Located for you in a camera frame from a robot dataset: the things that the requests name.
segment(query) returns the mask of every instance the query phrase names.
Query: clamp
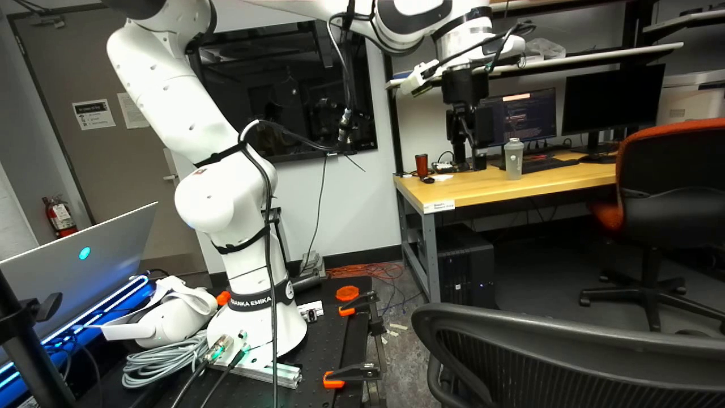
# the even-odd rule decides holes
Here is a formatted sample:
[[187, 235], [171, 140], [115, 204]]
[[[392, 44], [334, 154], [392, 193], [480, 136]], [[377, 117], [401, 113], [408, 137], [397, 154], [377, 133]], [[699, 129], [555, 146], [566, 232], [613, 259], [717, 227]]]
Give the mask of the clamp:
[[358, 305], [374, 304], [378, 298], [378, 295], [374, 290], [368, 290], [368, 293], [360, 295], [360, 290], [354, 293], [351, 287], [354, 286], [343, 286], [341, 287], [341, 290], [348, 293], [348, 296], [343, 296], [341, 290], [337, 290], [337, 298], [341, 300], [345, 298], [345, 304], [337, 305], [337, 315], [345, 317], [345, 319], [354, 317], [358, 313]]
[[382, 370], [374, 363], [348, 365], [341, 370], [325, 372], [325, 390], [343, 390], [348, 383], [382, 381]]

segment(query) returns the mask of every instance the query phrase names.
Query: chair backrest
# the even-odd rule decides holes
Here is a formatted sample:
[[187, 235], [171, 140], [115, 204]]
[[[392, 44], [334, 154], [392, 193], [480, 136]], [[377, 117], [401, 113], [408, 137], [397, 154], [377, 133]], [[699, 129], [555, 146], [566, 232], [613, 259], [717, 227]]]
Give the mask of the chair backrest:
[[643, 243], [725, 243], [725, 117], [648, 126], [619, 149], [624, 230]]
[[412, 327], [473, 395], [471, 406], [725, 406], [725, 341], [428, 304]]

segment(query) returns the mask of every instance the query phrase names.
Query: green light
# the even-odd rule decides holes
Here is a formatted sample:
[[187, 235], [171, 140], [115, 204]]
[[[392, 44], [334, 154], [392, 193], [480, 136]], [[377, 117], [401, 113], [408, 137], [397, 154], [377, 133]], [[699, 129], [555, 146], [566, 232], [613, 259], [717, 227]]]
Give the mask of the green light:
[[80, 248], [80, 252], [78, 252], [78, 259], [80, 259], [80, 260], [92, 259], [92, 246]]

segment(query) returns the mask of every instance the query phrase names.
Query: orange chair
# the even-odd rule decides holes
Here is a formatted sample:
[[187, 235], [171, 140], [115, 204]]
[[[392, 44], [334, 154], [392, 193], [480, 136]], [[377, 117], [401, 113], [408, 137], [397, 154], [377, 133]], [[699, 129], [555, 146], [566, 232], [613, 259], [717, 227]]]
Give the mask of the orange chair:
[[660, 248], [725, 243], [725, 117], [648, 126], [626, 137], [617, 159], [617, 200], [594, 204], [592, 213], [610, 232], [643, 246], [642, 278], [605, 269], [604, 276], [619, 286], [587, 287], [580, 304], [639, 304], [652, 331], [661, 329], [661, 304], [724, 323], [725, 313], [679, 296], [683, 278], [660, 280]]

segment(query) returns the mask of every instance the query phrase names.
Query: bottle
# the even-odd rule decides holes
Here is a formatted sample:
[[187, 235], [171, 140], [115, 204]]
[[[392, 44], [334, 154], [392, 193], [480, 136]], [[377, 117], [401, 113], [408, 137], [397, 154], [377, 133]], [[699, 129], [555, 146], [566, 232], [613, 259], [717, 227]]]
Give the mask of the bottle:
[[505, 154], [505, 175], [507, 175], [507, 178], [521, 178], [524, 142], [519, 137], [511, 137], [503, 145], [503, 154]]

